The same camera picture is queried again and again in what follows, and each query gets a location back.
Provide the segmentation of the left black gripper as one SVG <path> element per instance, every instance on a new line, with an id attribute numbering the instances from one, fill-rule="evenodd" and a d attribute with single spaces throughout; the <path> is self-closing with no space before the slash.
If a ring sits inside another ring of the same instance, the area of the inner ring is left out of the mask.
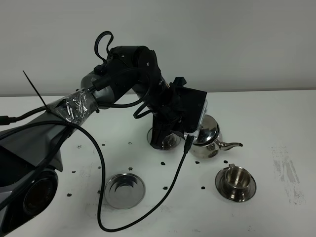
<path id="1" fill-rule="evenodd" d="M 184 138 L 184 132 L 193 133 L 206 99 L 205 91 L 185 87 L 184 77 L 176 77 L 160 99 L 165 99 L 154 110 L 150 145 L 163 148 L 163 140 L 174 133 Z"/>

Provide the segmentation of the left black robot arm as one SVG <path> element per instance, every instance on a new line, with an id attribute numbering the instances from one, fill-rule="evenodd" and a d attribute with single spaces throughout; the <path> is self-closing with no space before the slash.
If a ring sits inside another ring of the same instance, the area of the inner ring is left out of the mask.
<path id="1" fill-rule="evenodd" d="M 134 118 L 153 114 L 150 145 L 161 149 L 174 133 L 188 152 L 197 138 L 207 106 L 206 92 L 186 87 L 177 77 L 166 83 L 156 54 L 146 46 L 117 46 L 86 75 L 81 88 L 19 117 L 29 123 L 0 134 L 0 234 L 5 236 L 43 212 L 53 200 L 62 171 L 60 148 L 99 109 L 138 106 Z"/>

